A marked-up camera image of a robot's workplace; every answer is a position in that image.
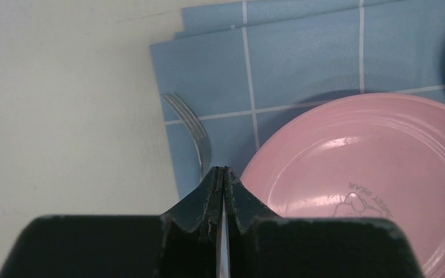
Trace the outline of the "pink handled fork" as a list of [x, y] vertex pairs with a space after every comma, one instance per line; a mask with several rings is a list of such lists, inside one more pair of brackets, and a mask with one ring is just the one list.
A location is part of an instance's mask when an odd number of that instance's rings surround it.
[[212, 159], [209, 135], [199, 118], [177, 93], [165, 93], [162, 97], [178, 115], [192, 137], [199, 161], [200, 180], [203, 180], [210, 169]]

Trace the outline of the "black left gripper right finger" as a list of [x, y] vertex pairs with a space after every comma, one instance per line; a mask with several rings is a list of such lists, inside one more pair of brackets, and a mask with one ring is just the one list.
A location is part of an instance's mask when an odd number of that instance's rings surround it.
[[257, 277], [261, 252], [259, 224], [278, 215], [247, 190], [230, 167], [224, 168], [223, 186], [229, 277]]

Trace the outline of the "pink plate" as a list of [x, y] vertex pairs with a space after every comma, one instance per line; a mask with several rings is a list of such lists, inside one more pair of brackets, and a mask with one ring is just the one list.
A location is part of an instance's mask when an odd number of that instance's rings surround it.
[[426, 277], [445, 277], [445, 104], [350, 96], [279, 129], [243, 185], [284, 217], [382, 217], [407, 236]]

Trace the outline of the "blue checked cloth napkin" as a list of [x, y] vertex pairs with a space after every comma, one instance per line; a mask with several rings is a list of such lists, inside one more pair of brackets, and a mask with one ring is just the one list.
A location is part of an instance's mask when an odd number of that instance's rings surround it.
[[212, 166], [241, 173], [299, 114], [359, 93], [445, 103], [445, 1], [251, 1], [184, 9], [151, 45], [160, 94], [202, 121]]

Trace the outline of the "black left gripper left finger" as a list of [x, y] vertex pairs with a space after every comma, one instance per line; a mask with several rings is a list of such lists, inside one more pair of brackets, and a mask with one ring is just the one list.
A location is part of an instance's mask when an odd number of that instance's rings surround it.
[[161, 215], [160, 277], [217, 277], [223, 206], [223, 168]]

